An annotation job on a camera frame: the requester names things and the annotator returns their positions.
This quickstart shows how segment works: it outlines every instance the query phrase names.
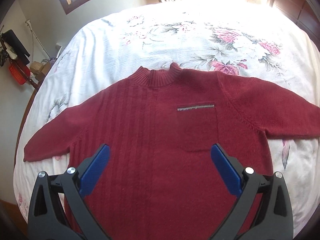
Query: bed sheet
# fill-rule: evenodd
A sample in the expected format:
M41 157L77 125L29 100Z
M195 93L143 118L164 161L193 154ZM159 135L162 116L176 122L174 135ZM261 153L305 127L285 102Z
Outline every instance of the bed sheet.
M64 155L24 163L23 148L33 134L65 108L128 77L139 66L166 69L171 62L271 81L320 105L319 51L305 32L269 7L241 1L168 2L98 19L65 48L24 125L13 184L26 220L37 174L63 173L69 162ZM282 172L287 183L296 235L319 204L319 139L268 142L273 169Z

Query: ribbed mock neck collar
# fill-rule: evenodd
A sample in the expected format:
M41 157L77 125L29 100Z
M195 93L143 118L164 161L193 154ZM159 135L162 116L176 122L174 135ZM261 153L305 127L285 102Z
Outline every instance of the ribbed mock neck collar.
M149 70L141 66L129 78L134 79L142 86L163 87L174 82L181 71L182 69L177 63L171 63L169 70Z

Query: sweater's left sleeve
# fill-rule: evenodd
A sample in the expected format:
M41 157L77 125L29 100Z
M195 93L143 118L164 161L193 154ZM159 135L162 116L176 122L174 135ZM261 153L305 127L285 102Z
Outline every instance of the sweater's left sleeve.
M218 74L220 86L241 116L268 138L320 137L320 108L258 78Z
M78 106L68 107L45 124L24 147L24 161L35 162L67 154L88 127L102 102L103 90Z

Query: bolt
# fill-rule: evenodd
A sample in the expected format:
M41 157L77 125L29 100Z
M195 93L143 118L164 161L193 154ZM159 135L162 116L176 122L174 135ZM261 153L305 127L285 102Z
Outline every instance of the bolt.
M279 178L279 179L281 179L281 178L282 178L282 173L279 172L279 171L277 171L277 172L276 172L276 177Z
M45 172L44 171L39 172L39 174L38 174L39 178L43 178L44 176L45 176Z
M76 172L76 168L74 168L74 167L70 167L69 169L67 169L67 173L69 173L69 174L73 174L75 172Z
M254 173L254 169L251 168L251 167L246 167L245 168L245 172L248 173L248 174L253 174Z

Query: sweater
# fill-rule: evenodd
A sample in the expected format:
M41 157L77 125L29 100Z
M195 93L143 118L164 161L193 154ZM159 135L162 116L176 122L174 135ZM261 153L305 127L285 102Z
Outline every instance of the sweater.
M168 71L140 67L44 125L25 146L24 161L70 152L69 167L77 167L105 143L110 161L85 202L114 240L206 240L236 200L211 146L272 175L267 138L319 137L319 117L317 106L257 78L175 63Z

